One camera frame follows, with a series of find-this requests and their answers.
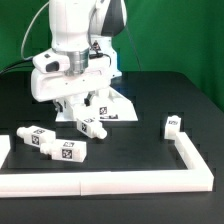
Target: white block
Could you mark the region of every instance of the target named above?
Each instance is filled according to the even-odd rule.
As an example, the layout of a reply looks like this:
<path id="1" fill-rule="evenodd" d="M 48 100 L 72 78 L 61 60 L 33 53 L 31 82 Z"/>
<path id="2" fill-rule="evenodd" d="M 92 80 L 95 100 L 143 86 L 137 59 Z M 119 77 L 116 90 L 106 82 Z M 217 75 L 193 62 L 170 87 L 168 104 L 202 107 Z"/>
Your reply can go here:
<path id="1" fill-rule="evenodd" d="M 165 126 L 165 139 L 175 140 L 176 133 L 180 132 L 180 122 L 181 118 L 176 115 L 168 117 Z"/>
<path id="2" fill-rule="evenodd" d="M 50 154 L 54 160 L 82 163 L 86 157 L 86 142 L 56 139 L 53 143 L 43 143 L 40 152 Z"/>
<path id="3" fill-rule="evenodd" d="M 0 135 L 0 169 L 10 150 L 10 140 L 8 135 Z"/>

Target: marker on block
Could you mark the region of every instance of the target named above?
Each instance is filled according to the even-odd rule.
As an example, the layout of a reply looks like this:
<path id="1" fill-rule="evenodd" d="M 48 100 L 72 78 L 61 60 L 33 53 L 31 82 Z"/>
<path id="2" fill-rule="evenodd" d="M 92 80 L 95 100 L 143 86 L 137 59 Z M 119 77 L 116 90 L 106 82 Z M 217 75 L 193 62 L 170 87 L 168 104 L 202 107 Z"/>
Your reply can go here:
<path id="1" fill-rule="evenodd" d="M 176 134 L 180 132 L 180 123 L 181 118 L 174 115 L 168 117 L 166 126 L 165 126 L 165 139 L 175 140 Z"/>
<path id="2" fill-rule="evenodd" d="M 17 135 L 24 139 L 24 143 L 35 147 L 40 147 L 42 143 L 51 143 L 56 139 L 54 131 L 50 131 L 37 126 L 29 128 L 20 127 L 17 130 Z"/>
<path id="3" fill-rule="evenodd" d="M 107 131 L 103 128 L 103 124 L 93 118 L 77 118 L 77 129 L 90 138 L 104 139 L 107 136 Z"/>
<path id="4" fill-rule="evenodd" d="M 53 143 L 43 143 L 40 152 L 51 155 L 53 160 L 82 163 L 86 157 L 86 142 L 56 139 Z"/>

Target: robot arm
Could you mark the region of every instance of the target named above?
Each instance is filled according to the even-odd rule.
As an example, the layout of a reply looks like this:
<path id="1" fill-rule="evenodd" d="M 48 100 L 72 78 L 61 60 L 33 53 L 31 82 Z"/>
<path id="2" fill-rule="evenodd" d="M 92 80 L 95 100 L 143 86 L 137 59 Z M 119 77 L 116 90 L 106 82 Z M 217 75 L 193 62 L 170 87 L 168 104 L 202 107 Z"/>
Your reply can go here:
<path id="1" fill-rule="evenodd" d="M 34 65 L 42 73 L 72 76 L 89 66 L 90 35 L 117 35 L 127 14 L 123 0 L 50 0 L 49 18 L 52 50 L 34 57 Z"/>

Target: white plastic casing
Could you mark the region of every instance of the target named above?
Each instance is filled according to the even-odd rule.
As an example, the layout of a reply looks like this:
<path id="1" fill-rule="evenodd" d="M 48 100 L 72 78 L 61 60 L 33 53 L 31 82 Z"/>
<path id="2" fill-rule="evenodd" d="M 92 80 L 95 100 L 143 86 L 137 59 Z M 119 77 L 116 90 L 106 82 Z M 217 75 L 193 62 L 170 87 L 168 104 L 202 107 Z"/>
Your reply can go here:
<path id="1" fill-rule="evenodd" d="M 104 139 L 107 131 L 103 128 L 103 124 L 94 118 L 77 118 L 77 129 L 90 138 Z"/>
<path id="2" fill-rule="evenodd" d="M 33 58 L 34 66 L 42 73 L 52 72 L 47 70 L 47 66 L 53 63 L 58 64 L 58 70 L 56 70 L 58 72 L 67 71 L 70 68 L 69 57 L 66 55 L 56 54 L 52 49 L 38 54 Z"/>
<path id="3" fill-rule="evenodd" d="M 40 152 L 50 154 L 54 160 L 81 163 L 87 154 L 86 142 L 56 139 L 53 143 L 43 143 Z"/>
<path id="4" fill-rule="evenodd" d="M 75 52 L 89 48 L 87 32 L 90 12 L 96 0 L 50 0 L 49 17 L 52 48 Z"/>
<path id="5" fill-rule="evenodd" d="M 51 143 L 56 139 L 54 131 L 50 131 L 37 126 L 29 128 L 20 127 L 17 130 L 17 135 L 24 139 L 24 143 L 35 147 L 40 147 L 42 143 Z"/>
<path id="6" fill-rule="evenodd" d="M 165 139 L 175 140 L 176 134 L 180 132 L 180 123 L 181 118 L 174 115 L 172 117 L 168 117 L 166 126 L 165 126 Z"/>

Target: white rectangular block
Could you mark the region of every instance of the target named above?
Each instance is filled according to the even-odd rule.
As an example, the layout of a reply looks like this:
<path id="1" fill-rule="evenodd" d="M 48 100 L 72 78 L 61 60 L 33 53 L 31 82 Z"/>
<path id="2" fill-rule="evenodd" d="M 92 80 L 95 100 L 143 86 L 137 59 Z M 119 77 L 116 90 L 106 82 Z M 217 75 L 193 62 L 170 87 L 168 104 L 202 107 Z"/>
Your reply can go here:
<path id="1" fill-rule="evenodd" d="M 10 140 L 8 135 L 0 136 L 0 169 L 10 150 Z"/>

